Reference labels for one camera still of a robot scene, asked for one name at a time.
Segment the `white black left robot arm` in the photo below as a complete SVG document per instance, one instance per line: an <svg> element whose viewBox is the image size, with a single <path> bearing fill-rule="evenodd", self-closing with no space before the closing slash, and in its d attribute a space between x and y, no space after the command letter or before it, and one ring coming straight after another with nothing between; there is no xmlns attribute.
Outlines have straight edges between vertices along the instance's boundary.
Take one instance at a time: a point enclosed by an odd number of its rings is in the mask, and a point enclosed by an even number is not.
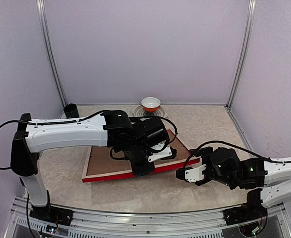
<svg viewBox="0 0 291 238"><path fill-rule="evenodd" d="M49 221L56 216L50 205L38 166L39 154L55 148L95 146L123 152L134 175L154 171L154 162L168 159L173 151L159 116L140 120L122 110L101 110L86 117L41 120L23 114L11 148L11 168L29 194L33 209Z"/></svg>

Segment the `brown backing board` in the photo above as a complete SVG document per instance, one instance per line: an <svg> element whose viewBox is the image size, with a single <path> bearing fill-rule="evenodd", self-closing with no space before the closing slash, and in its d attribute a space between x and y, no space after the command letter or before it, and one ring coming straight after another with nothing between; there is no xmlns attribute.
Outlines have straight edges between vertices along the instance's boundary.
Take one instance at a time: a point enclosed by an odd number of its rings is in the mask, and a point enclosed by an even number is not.
<svg viewBox="0 0 291 238"><path fill-rule="evenodd" d="M190 155L187 146L179 138L176 138L170 146L177 150L176 157L169 160L157 160L154 162L156 169L163 167L164 170L168 166L183 166L185 160ZM114 160L109 156L110 149L107 147L92 147L89 161L87 162L87 176L100 177L107 174L123 174L131 173L131 164L126 160Z"/></svg>

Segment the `red wooden picture frame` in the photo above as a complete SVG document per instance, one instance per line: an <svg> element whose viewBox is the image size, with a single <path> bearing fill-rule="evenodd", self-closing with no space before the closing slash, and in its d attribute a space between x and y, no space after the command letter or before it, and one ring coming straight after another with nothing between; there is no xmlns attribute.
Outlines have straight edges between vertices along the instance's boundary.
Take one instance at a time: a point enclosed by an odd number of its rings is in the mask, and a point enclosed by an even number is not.
<svg viewBox="0 0 291 238"><path fill-rule="evenodd" d="M93 176L87 176L86 175L86 172L87 172L87 162L89 161L89 158L90 158L90 153L91 153L91 148L88 148L88 151L87 151L87 156L86 156L86 159L85 159L85 164L84 164L84 169L83 169L83 175L82 175L82 182L83 183L89 183L89 182L100 182L100 181L109 181L109 180L118 180L118 179L126 179L126 178L132 178L134 175L133 173L123 173L123 174L107 174L105 176L100 176L100 177L93 177ZM164 171L170 171L170 170L176 170L180 167L176 167L175 165L174 166L168 166L166 168L166 170L163 169L163 167L161 168L158 168L153 171L153 173L160 173L160 172L164 172Z"/></svg>

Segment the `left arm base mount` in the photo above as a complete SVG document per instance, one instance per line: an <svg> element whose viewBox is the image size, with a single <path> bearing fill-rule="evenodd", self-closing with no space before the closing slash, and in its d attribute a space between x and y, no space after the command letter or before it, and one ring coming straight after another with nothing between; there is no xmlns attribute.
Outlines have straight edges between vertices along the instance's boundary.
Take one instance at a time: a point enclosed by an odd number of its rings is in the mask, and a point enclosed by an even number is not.
<svg viewBox="0 0 291 238"><path fill-rule="evenodd" d="M32 206L30 216L56 225L70 226L73 213L73 210L55 207L48 204L45 207Z"/></svg>

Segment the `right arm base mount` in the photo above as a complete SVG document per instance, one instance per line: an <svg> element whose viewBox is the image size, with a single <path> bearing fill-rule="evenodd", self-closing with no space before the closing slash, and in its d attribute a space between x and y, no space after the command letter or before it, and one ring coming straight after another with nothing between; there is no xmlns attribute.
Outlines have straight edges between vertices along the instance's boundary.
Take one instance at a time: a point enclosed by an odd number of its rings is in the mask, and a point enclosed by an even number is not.
<svg viewBox="0 0 291 238"><path fill-rule="evenodd" d="M247 205L241 205L239 207L225 209L223 211L223 215L226 224L229 226L266 217L268 215L268 211L262 206L248 207Z"/></svg>

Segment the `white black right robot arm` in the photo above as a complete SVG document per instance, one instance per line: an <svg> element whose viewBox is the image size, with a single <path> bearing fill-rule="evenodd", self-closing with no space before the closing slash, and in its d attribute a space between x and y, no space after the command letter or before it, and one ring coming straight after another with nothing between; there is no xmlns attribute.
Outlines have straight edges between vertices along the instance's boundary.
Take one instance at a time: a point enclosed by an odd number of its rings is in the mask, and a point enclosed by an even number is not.
<svg viewBox="0 0 291 238"><path fill-rule="evenodd" d="M245 220L253 219L260 207L267 209L291 198L291 157L256 155L242 161L234 149L224 147L206 147L193 153L202 163L185 170L185 181L197 186L217 181L231 190L247 190L247 204L240 210Z"/></svg>

